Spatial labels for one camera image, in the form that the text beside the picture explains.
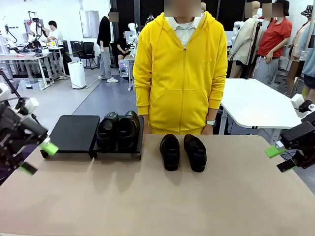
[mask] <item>hood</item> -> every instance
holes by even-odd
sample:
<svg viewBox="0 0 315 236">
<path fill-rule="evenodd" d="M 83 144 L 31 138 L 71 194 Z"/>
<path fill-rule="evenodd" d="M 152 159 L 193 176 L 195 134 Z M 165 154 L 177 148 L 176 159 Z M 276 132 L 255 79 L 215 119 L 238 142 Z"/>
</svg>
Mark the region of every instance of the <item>hood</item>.
<svg viewBox="0 0 315 236">
<path fill-rule="evenodd" d="M 164 17 L 164 12 L 162 12 L 158 17 L 156 17 L 154 21 L 158 23 L 160 26 L 162 26 L 165 30 L 171 29 L 171 27 L 168 24 L 165 24 L 167 23 L 167 20 Z M 215 21 L 215 18 L 212 17 L 212 15 L 209 12 L 205 11 L 204 17 L 202 21 L 200 22 L 199 27 L 203 30 L 214 21 Z"/>
</svg>

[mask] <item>tan table surface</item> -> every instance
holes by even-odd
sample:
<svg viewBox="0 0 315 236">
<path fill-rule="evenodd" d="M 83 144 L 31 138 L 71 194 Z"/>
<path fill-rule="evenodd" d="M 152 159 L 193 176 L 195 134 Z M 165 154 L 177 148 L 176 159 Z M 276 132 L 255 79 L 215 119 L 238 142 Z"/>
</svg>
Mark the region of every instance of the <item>tan table surface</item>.
<svg viewBox="0 0 315 236">
<path fill-rule="evenodd" d="M 313 236 L 315 197 L 294 171 L 280 173 L 259 136 L 202 136 L 208 162 L 186 153 L 165 171 L 162 136 L 147 135 L 142 161 L 88 155 L 28 161 L 0 187 L 0 232 L 41 236 Z M 179 136 L 183 146 L 183 136 Z"/>
<path fill-rule="evenodd" d="M 41 57 L 34 57 L 34 55 L 24 55 L 24 57 L 15 57 L 14 55 L 0 55 L 0 60 L 38 60 L 45 58 L 47 55 Z"/>
</svg>

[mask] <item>red shirt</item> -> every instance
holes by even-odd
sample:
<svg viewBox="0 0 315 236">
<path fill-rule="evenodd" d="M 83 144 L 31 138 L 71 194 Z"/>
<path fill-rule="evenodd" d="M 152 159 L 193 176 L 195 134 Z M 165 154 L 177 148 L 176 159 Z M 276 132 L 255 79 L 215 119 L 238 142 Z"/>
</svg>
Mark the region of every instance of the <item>red shirt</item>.
<svg viewBox="0 0 315 236">
<path fill-rule="evenodd" d="M 287 18 L 276 25 L 276 20 L 271 22 L 269 28 L 266 30 L 264 35 L 262 36 L 258 55 L 266 56 L 274 47 L 276 47 L 279 43 L 281 43 L 285 38 L 291 37 L 292 32 L 292 22 Z M 280 48 L 279 50 L 274 52 L 274 58 L 279 58 L 282 56 L 284 48 Z"/>
</svg>

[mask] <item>person in black clothes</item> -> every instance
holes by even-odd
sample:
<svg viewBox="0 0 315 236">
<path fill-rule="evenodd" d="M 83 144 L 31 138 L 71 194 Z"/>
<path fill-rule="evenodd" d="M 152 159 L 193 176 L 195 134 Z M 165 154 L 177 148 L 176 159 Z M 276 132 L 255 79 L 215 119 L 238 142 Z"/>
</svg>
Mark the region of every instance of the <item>person in black clothes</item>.
<svg viewBox="0 0 315 236">
<path fill-rule="evenodd" d="M 127 41 L 126 41 L 125 32 L 123 33 L 123 37 L 120 37 L 118 39 L 117 48 L 118 48 L 118 65 L 119 65 L 119 70 L 120 70 L 119 62 L 130 54 L 129 47 L 128 47 Z"/>
<path fill-rule="evenodd" d="M 111 8 L 109 12 L 117 12 L 116 8 Z M 100 66 L 99 66 L 99 80 L 107 79 L 108 83 L 117 83 L 114 77 L 112 77 L 112 73 L 110 70 L 110 53 L 109 49 L 111 41 L 111 33 L 110 33 L 110 21 L 109 21 L 109 13 L 107 16 L 104 16 L 99 24 L 99 31 L 97 37 L 97 44 L 100 46 Z"/>
</svg>

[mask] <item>wristwatch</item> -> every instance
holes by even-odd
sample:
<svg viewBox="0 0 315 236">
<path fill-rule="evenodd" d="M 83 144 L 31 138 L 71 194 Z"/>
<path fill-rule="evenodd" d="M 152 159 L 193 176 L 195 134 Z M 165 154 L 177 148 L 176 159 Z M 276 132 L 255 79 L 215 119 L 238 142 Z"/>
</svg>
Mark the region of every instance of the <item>wristwatch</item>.
<svg viewBox="0 0 315 236">
<path fill-rule="evenodd" d="M 212 125 L 212 126 L 215 126 L 217 124 L 217 121 L 210 121 L 210 120 L 207 120 L 207 124 L 208 125 Z"/>
</svg>

